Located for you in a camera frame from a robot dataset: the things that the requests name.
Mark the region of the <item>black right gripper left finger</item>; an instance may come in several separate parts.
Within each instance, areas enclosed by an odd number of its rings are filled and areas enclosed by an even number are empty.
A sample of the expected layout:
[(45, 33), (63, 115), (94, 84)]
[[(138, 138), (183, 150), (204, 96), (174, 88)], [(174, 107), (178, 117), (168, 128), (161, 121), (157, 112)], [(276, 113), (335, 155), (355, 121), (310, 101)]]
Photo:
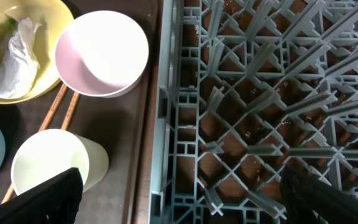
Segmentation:
[(0, 224), (73, 224), (83, 194), (72, 167), (0, 205)]

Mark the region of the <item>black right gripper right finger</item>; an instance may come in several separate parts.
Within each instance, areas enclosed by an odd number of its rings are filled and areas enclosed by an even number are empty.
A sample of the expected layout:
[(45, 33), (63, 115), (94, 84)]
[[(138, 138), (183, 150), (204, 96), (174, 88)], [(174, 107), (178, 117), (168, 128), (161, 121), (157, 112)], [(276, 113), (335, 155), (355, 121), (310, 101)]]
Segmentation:
[(286, 166), (280, 192), (290, 223), (358, 223), (358, 199)]

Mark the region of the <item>pale green cup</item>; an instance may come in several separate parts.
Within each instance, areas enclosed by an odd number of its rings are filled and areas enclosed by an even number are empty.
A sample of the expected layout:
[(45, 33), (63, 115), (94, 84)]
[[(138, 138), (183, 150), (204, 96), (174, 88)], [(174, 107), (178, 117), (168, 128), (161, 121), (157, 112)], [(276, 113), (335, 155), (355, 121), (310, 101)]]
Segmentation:
[(72, 167), (79, 169), (86, 192), (106, 175), (108, 154), (92, 140), (62, 129), (46, 129), (17, 150), (11, 167), (12, 187), (20, 195)]

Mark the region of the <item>white napkin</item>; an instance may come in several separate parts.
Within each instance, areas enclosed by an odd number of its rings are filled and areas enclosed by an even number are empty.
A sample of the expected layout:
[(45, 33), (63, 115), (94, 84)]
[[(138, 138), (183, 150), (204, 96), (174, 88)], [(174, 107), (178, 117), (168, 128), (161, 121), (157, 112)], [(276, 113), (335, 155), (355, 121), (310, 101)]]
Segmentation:
[(30, 18), (11, 17), (0, 25), (5, 33), (0, 41), (0, 98), (17, 99), (30, 92), (40, 68), (33, 48), (39, 23)]

